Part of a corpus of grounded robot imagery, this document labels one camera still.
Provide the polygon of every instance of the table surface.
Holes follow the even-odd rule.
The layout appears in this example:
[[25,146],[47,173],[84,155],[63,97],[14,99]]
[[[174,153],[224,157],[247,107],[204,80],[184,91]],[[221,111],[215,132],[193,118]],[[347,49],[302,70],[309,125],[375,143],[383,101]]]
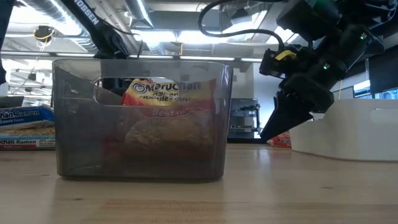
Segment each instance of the table surface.
[[72,181],[55,153],[0,152],[0,223],[398,223],[398,163],[229,145],[207,184]]

